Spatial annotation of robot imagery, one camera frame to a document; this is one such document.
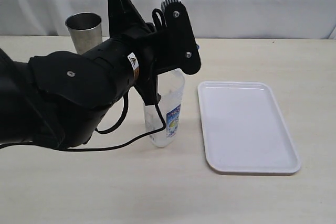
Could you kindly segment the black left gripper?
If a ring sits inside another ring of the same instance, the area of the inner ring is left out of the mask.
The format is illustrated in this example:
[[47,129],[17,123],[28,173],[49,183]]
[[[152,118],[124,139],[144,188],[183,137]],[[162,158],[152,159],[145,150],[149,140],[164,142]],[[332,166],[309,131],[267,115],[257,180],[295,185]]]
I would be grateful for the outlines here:
[[135,54],[140,72],[134,80],[135,89],[146,106],[158,104],[157,75],[154,73],[154,54],[142,39],[153,28],[147,24],[131,0],[108,0],[109,35],[119,39]]

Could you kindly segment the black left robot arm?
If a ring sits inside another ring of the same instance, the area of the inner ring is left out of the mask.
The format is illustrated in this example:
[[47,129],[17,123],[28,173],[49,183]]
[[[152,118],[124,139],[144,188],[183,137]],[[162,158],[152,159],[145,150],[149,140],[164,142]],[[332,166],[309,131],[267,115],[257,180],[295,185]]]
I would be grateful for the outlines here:
[[110,37],[84,54],[55,51],[28,62],[1,52],[1,148],[82,152],[119,100],[135,88],[157,106],[156,36],[130,0],[108,0]]

